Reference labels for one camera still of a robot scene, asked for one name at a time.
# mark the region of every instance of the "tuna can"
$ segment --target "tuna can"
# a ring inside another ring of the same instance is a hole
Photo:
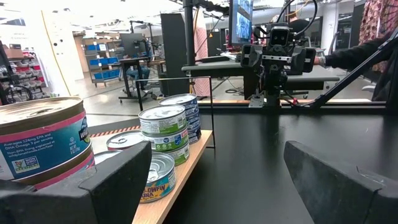
[[[89,148],[79,97],[32,100],[0,107],[0,179],[31,177]]]
[[[146,137],[150,141],[152,150],[164,152],[176,150],[188,143],[188,130],[185,128],[182,132],[171,134],[165,137]]]
[[[156,201],[169,194],[175,186],[174,160],[171,156],[152,153],[147,185],[140,203]]]
[[[106,146],[109,150],[125,150],[142,141],[145,141],[145,138],[141,131],[126,131],[109,138],[106,141]]]
[[[73,159],[41,173],[13,180],[15,182],[34,185],[37,190],[55,184],[68,176],[86,170],[95,165],[93,148],[90,145]]]
[[[181,105],[156,106],[140,112],[138,117],[141,131],[147,137],[178,133],[187,126],[185,108]]]
[[[110,151],[99,152],[94,155],[95,164],[98,165],[103,161],[119,154],[120,152],[123,152],[123,150],[110,150]]]
[[[199,141],[201,136],[200,127],[188,132],[189,144],[193,144]]]
[[[197,129],[200,127],[199,111],[192,116],[187,116],[188,131]]]
[[[166,152],[166,154],[173,157],[175,166],[183,164],[185,161],[188,160],[189,157],[189,143],[187,142],[186,145],[184,145],[180,149]]]
[[[164,98],[159,101],[160,105],[183,105],[185,107],[185,115],[191,116],[199,112],[197,96],[195,94],[179,94]]]

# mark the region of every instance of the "orange and black striped tape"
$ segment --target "orange and black striped tape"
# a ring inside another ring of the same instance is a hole
[[[133,127],[130,127],[130,128],[121,128],[121,129],[113,130],[113,131],[105,131],[105,132],[102,132],[102,133],[91,134],[90,138],[100,137],[100,136],[104,136],[104,135],[107,135],[107,134],[122,133],[122,132],[125,132],[125,131],[136,130],[136,129],[139,129],[139,128],[140,128],[140,126],[133,126]]]

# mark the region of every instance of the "monitor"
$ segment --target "monitor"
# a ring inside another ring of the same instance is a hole
[[[231,45],[251,43],[254,0],[230,0],[229,42]]]
[[[142,34],[120,34],[124,47],[124,54],[131,58],[145,57],[148,55],[146,42]]]

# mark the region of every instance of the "can lid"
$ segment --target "can lid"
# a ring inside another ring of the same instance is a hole
[[[186,102],[189,102],[191,100],[196,99],[196,95],[194,94],[179,94],[179,95],[174,95],[174,96],[169,96],[167,98],[164,98],[163,100],[159,101],[160,105],[176,105],[176,104],[183,104]]]
[[[106,142],[108,147],[113,149],[117,148],[125,148],[129,146],[133,146],[142,141],[145,141],[144,136],[141,134],[141,131],[126,131],[125,133],[117,134]]]
[[[109,150],[109,151],[97,153],[94,155],[95,164],[98,165],[98,164],[102,163],[103,161],[119,154],[120,152],[122,152],[122,150]]]
[[[82,102],[80,97],[56,97],[32,100],[0,107],[0,126],[69,108]]]
[[[141,119],[162,119],[171,118],[185,111],[185,107],[181,105],[166,105],[166,106],[156,106],[144,110],[139,113],[138,117]]]
[[[161,152],[152,152],[147,183],[165,177],[172,169],[174,169],[173,157]]]

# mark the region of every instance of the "person's arm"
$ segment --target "person's arm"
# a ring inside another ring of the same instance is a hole
[[[374,52],[376,52],[377,48],[382,45],[390,36],[391,35],[387,34],[383,38],[371,40],[351,49],[339,50],[331,55],[327,55],[326,57],[317,57],[314,64],[352,70],[369,58]],[[376,62],[375,64],[388,59],[389,56],[380,59],[380,61]]]

